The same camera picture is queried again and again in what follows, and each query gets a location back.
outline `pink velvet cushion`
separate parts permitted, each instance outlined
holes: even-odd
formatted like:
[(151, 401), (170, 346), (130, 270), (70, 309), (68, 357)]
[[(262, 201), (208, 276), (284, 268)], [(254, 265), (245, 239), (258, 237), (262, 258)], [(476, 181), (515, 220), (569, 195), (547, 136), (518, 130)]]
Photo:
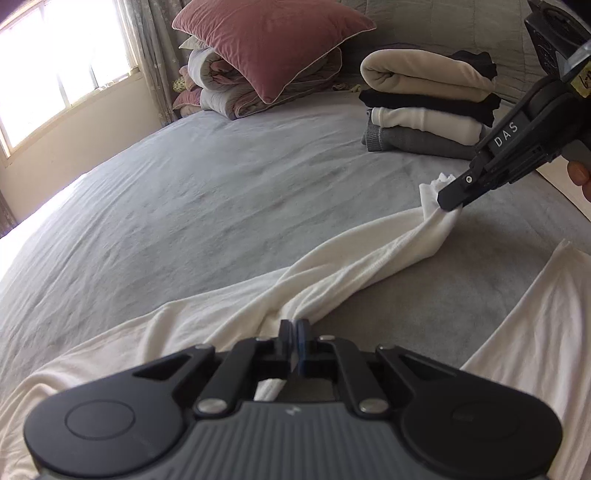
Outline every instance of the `pink velvet cushion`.
[(213, 47), (273, 103), (302, 70), (375, 24), (334, 0), (193, 0), (173, 28)]

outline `folded black shirt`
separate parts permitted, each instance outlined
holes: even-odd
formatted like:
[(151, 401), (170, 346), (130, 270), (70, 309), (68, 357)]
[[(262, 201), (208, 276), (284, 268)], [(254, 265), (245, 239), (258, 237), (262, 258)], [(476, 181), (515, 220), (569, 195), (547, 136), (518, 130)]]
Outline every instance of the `folded black shirt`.
[(401, 93), (385, 93), (377, 90), (363, 90), (359, 99), (368, 107), (402, 108), (405, 106), (424, 107), (439, 112), (455, 113), (456, 115), (471, 116), (480, 123), (492, 127), (495, 120), (493, 110), (499, 108), (501, 98), (491, 93), (481, 102), (469, 100), (448, 100), (445, 98), (429, 97), (427, 95), (404, 95)]
[(480, 73), (483, 77), (492, 80), (496, 77), (496, 63), (492, 62), (491, 54), (487, 51), (481, 53), (470, 53), (466, 50), (459, 50), (447, 56), (453, 60), (464, 61), (472, 66), (474, 70)]

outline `label sticker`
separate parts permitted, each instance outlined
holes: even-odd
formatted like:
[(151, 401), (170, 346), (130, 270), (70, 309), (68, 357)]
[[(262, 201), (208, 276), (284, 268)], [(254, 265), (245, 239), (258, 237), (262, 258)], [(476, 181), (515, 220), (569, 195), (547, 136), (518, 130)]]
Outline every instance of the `label sticker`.
[(573, 79), (570, 84), (579, 95), (583, 98), (587, 98), (591, 95), (591, 61), (587, 62), (587, 65), (583, 67), (583, 70)]

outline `sunlight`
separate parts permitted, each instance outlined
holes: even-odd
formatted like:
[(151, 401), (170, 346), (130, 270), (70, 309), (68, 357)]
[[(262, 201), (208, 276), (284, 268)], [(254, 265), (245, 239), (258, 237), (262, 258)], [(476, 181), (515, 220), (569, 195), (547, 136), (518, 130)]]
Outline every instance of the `sunlight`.
[(130, 71), (112, 0), (48, 0), (0, 33), (0, 120), (12, 147)]

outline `metal screw head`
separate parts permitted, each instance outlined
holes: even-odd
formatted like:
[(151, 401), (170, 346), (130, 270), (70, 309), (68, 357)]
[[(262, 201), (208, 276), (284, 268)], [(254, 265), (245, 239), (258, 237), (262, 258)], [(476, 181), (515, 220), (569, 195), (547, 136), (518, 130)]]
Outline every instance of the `metal screw head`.
[(388, 407), (388, 402), (381, 398), (366, 398), (359, 402), (359, 409), (363, 413), (384, 413)]
[(204, 398), (197, 404), (197, 409), (201, 413), (215, 415), (221, 413), (228, 407), (228, 404), (221, 398)]

